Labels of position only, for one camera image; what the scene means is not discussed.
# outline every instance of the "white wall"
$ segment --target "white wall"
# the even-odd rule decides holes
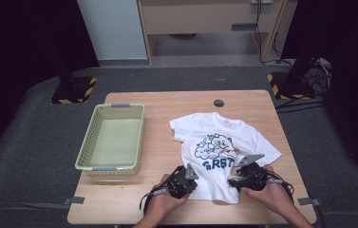
[[[137,0],[78,0],[98,60],[147,59]]]

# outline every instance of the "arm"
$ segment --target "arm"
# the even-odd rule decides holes
[[[161,179],[160,183],[163,183],[168,177],[169,175],[165,174]],[[189,197],[190,194],[185,195],[181,199],[176,199],[170,196],[168,192],[152,197],[146,210],[145,216],[134,227],[157,227],[158,224],[162,220],[164,220],[164,218],[170,215],[170,213],[174,211],[177,207],[184,204]]]
[[[273,168],[270,166],[266,166],[265,168],[273,171]],[[312,227],[294,206],[285,189],[278,183],[267,182],[267,185],[261,191],[254,191],[243,187],[241,188],[241,192],[249,197],[260,200],[270,210],[283,217],[283,219],[293,227]]]

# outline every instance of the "green plastic basket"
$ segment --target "green plastic basket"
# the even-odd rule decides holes
[[[96,105],[75,168],[88,176],[138,174],[143,126],[143,104]]]

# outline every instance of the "t-shirt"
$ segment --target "t-shirt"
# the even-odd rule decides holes
[[[241,120],[226,119],[216,112],[194,113],[170,121],[176,141],[182,142],[184,166],[191,163],[199,175],[190,200],[223,200],[238,203],[238,192],[228,178],[245,155],[264,154],[260,166],[281,156],[262,134]]]

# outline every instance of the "wooden tabletop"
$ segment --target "wooden tabletop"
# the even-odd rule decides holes
[[[216,107],[222,100],[223,107]],[[72,203],[68,222],[72,224],[135,224],[142,218],[140,201],[143,195],[183,165],[181,142],[174,141],[169,121],[196,112],[217,112],[233,120],[252,125],[281,153],[273,162],[274,171],[294,187],[294,202],[301,213],[313,223],[312,206],[300,206],[297,199],[308,194],[294,161],[281,123],[266,90],[220,90],[179,92],[110,93],[106,104],[137,103],[145,106],[145,127],[141,150],[140,172],[131,178],[107,180],[90,178],[84,172],[75,197],[84,203]],[[239,204],[222,201],[188,200],[162,224],[276,224],[286,223],[255,199],[240,194]]]

